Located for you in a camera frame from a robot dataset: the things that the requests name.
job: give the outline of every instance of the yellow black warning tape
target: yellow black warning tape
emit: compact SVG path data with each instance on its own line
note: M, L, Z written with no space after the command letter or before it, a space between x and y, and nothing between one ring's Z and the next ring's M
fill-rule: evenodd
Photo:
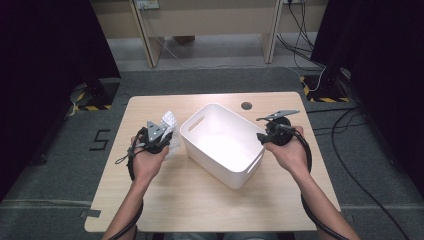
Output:
M77 104L74 106L74 110L82 111L98 111L98 110L110 110L112 105L101 105L101 106L79 106L78 102L84 97L85 91L83 91L77 99Z
M311 96L311 91L308 87L308 85L304 82L305 81L305 77L300 77L300 82L302 83L303 86L303 91L305 92L305 96L306 99L310 102L349 102L349 98L347 97L340 97L340 98L335 98L335 97L313 97Z

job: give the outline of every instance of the electrical outlet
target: electrical outlet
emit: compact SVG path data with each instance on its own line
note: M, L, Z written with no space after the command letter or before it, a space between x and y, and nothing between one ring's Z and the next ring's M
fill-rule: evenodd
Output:
M137 8L140 10L159 9L158 0L137 0Z
M304 3L306 0L292 0L292 4L302 4ZM289 5L289 0L283 0L283 4L284 5Z

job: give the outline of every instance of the basket handle hole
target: basket handle hole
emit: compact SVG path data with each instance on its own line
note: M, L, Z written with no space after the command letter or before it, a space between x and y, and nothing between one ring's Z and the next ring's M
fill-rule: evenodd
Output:
M191 132L191 130L193 130L195 127L199 126L199 124L203 121L203 119L205 119L205 116L201 116L199 119L197 119L197 120L193 123L193 125L191 125L191 126L188 128L188 131L189 131L189 132Z

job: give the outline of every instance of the white plastic basket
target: white plastic basket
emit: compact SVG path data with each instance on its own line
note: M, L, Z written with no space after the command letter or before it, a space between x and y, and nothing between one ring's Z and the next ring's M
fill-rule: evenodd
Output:
M196 112L180 128L188 155L230 188L242 187L259 167L264 130L218 104Z

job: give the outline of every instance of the black curtain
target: black curtain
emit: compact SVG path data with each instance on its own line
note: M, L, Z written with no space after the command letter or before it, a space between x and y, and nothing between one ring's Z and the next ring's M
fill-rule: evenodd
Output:
M81 84L120 78L89 0L0 1L0 201L48 147Z
M330 0L311 58L324 65L337 59L334 65L350 70L390 160L424 197L423 10L420 0Z

